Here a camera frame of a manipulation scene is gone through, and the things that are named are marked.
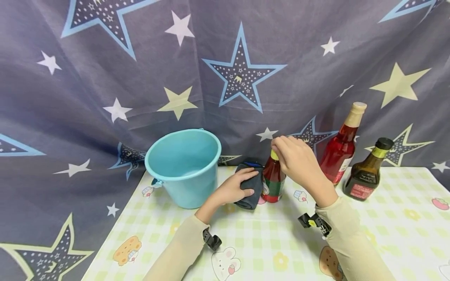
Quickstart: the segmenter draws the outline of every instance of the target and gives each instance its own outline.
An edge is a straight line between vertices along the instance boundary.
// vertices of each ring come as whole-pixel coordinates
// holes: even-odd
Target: bucket rim
[[[158,145],[161,141],[163,141],[164,139],[166,139],[166,138],[168,138],[170,136],[173,136],[173,135],[176,135],[176,134],[180,134],[180,133],[183,133],[183,132],[189,132],[189,131],[202,132],[202,133],[208,134],[209,136],[211,136],[216,141],[217,148],[218,148],[217,149],[217,153],[214,156],[214,158],[212,159],[212,161],[208,165],[206,165],[206,167],[204,167],[203,169],[201,169],[201,170],[199,170],[199,171],[197,171],[197,172],[195,172],[193,174],[189,174],[189,175],[186,175],[186,176],[180,176],[180,177],[166,177],[166,176],[162,176],[162,175],[156,173],[153,169],[150,168],[149,155],[150,155],[150,152],[155,148],[156,145]],[[167,181],[167,182],[180,181],[180,180],[185,180],[185,179],[190,179],[190,178],[196,177],[196,176],[202,174],[203,172],[209,170],[213,165],[217,165],[217,162],[219,160],[221,152],[222,152],[222,144],[221,144],[220,140],[216,137],[216,135],[214,135],[210,131],[207,131],[207,130],[204,130],[204,129],[185,129],[185,130],[180,130],[180,131],[169,133],[169,134],[163,136],[162,138],[160,138],[159,140],[157,140],[147,150],[147,153],[145,153],[144,165],[145,165],[145,169],[147,170],[147,172],[151,176],[153,176],[154,178],[156,178],[158,180],[161,180],[163,182],[164,181]]]

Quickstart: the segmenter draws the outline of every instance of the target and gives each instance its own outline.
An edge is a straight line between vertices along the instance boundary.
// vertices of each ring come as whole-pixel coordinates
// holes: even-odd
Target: table
[[[218,183],[234,169],[219,167]],[[450,210],[445,203],[450,194],[426,168],[382,167],[381,174],[382,182],[366,202],[343,195],[342,182],[337,191],[359,213],[367,237],[397,280],[450,280]],[[145,173],[83,280],[142,280],[178,226],[195,212],[177,207],[163,188],[148,188],[151,181]],[[304,229],[297,221],[305,212],[312,215],[314,205],[290,179],[280,202],[258,205],[255,211],[225,205],[212,220],[211,233],[223,242],[216,257],[228,257],[234,273],[217,277],[213,253],[205,246],[184,280],[333,280],[319,268],[326,241],[317,228]],[[119,265],[113,257],[125,242],[138,251],[133,262]]]

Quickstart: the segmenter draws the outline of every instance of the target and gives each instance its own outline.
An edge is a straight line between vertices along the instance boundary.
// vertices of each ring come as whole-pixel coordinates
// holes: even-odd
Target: beige sleeve
[[[348,202],[340,197],[329,207],[316,206],[316,213],[331,226],[326,240],[348,281],[395,280],[361,230],[360,219]]]
[[[180,281],[203,249],[209,225],[195,215],[187,218],[144,277],[144,281]]]

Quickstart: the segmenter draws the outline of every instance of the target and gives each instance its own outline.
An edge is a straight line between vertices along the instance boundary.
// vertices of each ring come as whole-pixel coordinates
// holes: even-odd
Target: black bottle cap
[[[390,138],[379,138],[375,146],[382,150],[390,150],[394,146],[394,142]]]

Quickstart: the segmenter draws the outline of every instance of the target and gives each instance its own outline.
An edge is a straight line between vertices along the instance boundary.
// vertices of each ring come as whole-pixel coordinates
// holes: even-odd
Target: left hand
[[[256,176],[259,172],[254,168],[239,170],[221,184],[211,195],[211,199],[219,205],[234,203],[255,193],[253,189],[241,189],[241,182]]]

